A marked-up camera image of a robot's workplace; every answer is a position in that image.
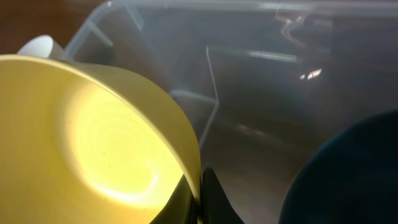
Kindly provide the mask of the yellow small bowl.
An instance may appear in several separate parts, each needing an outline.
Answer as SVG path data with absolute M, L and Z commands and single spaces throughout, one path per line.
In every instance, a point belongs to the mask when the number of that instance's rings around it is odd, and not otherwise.
M 183 175 L 198 208 L 196 134 L 146 77 L 1 57 L 2 223 L 151 223 Z

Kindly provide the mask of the clear plastic storage bin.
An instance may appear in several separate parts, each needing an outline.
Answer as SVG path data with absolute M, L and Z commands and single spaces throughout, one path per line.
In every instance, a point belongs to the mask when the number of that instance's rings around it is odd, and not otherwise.
M 167 91 L 243 222 L 277 223 L 316 149 L 397 109 L 397 2 L 106 1 L 63 57 Z

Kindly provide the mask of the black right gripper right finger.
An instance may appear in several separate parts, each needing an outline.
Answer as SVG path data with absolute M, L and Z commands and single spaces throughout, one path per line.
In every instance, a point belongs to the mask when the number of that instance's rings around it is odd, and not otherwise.
M 204 224 L 243 224 L 231 206 L 214 170 L 206 168 L 201 182 L 201 209 Z

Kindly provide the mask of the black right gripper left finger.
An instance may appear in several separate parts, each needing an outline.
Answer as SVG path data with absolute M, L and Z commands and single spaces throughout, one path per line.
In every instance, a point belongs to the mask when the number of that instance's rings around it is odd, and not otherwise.
M 168 202 L 150 224 L 197 224 L 198 212 L 183 175 Z

